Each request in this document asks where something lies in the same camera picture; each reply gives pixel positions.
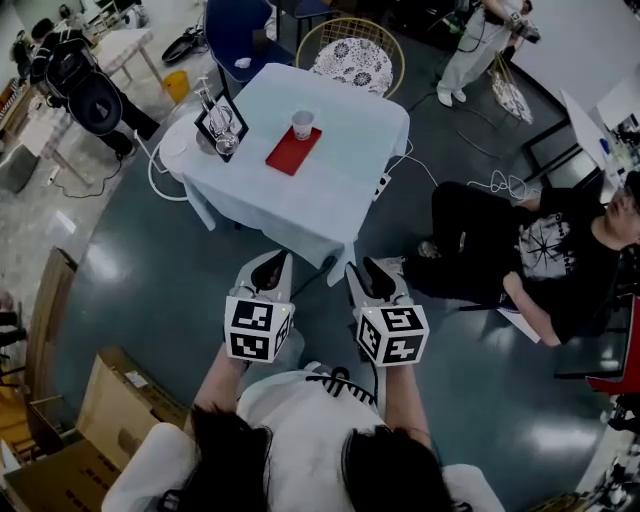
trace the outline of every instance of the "black t-shirt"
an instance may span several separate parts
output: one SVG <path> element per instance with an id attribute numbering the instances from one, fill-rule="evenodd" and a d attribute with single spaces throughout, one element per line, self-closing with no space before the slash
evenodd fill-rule
<path id="1" fill-rule="evenodd" d="M 517 250 L 524 288 L 549 313 L 562 343 L 596 315 L 615 279 L 620 253 L 591 232 L 604 212 L 581 191 L 545 188 L 540 211 L 523 215 Z"/>
<path id="2" fill-rule="evenodd" d="M 58 44 L 60 44 L 61 41 L 71 41 L 73 39 L 82 39 L 85 43 L 87 43 L 89 48 L 91 48 L 91 43 L 86 37 L 84 37 L 82 31 L 80 30 L 52 32 L 44 39 L 42 45 L 36 52 L 33 63 L 31 64 L 31 85 L 35 85 L 44 80 L 44 75 L 47 70 L 47 63 L 49 62 L 49 58 L 51 57 L 53 49 Z"/>

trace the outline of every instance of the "yellow bucket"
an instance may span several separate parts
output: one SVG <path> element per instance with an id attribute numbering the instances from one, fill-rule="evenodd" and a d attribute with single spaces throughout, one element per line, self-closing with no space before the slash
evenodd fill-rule
<path id="1" fill-rule="evenodd" d="M 171 73 L 164 79 L 164 86 L 176 105 L 180 103 L 191 90 L 189 87 L 189 77 L 184 71 L 175 71 Z"/>

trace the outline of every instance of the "red chair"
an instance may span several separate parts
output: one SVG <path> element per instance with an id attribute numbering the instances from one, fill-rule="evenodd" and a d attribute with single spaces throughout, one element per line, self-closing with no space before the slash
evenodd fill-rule
<path id="1" fill-rule="evenodd" d="M 631 307 L 631 329 L 624 363 L 624 371 L 620 379 L 599 379 L 587 377 L 587 382 L 594 391 L 608 395 L 625 395 L 640 393 L 640 299 L 633 298 Z"/>

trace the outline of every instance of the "white cup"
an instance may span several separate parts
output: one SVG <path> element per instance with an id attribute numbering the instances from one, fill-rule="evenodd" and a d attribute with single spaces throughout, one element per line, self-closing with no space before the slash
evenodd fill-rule
<path id="1" fill-rule="evenodd" d="M 314 115 L 308 110 L 298 110 L 291 121 L 293 123 L 293 133 L 298 140 L 307 140 L 311 136 Z"/>

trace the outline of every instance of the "blue chair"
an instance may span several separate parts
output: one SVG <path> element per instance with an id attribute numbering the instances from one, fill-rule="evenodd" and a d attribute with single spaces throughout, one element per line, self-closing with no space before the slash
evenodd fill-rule
<path id="1" fill-rule="evenodd" d="M 218 64 L 222 85 L 228 90 L 225 71 L 236 81 L 246 84 L 269 63 L 291 64 L 293 55 L 267 39 L 266 49 L 256 55 L 253 31 L 264 28 L 271 17 L 266 0 L 209 0 L 205 12 L 204 35 L 213 60 Z M 246 69 L 235 66 L 238 59 L 251 57 Z"/>
<path id="2" fill-rule="evenodd" d="M 335 9 L 329 7 L 322 0 L 296 0 L 295 6 L 282 7 L 282 0 L 278 0 L 276 4 L 276 39 L 280 41 L 280 12 L 284 9 L 298 21 L 298 30 L 296 33 L 296 50 L 300 47 L 302 40 L 302 20 L 307 20 L 308 30 L 311 32 L 313 28 L 313 18 L 318 16 L 328 17 L 335 12 Z"/>

